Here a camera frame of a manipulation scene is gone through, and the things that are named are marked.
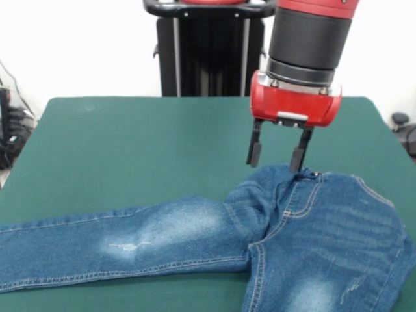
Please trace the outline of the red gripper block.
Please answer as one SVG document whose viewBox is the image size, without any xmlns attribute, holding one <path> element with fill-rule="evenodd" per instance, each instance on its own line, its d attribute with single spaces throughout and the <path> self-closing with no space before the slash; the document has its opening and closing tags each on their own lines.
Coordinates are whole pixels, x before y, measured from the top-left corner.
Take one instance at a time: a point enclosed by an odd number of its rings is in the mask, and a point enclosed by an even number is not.
<svg viewBox="0 0 416 312">
<path fill-rule="evenodd" d="M 256 168 L 259 163 L 263 120 L 290 120 L 308 127 L 302 131 L 289 166 L 291 172 L 299 172 L 313 135 L 313 127 L 330 125 L 339 111 L 341 101 L 342 88 L 339 84 L 329 87 L 302 86 L 273 79 L 257 70 L 250 87 L 250 110 L 255 119 L 246 164 Z"/>
</svg>

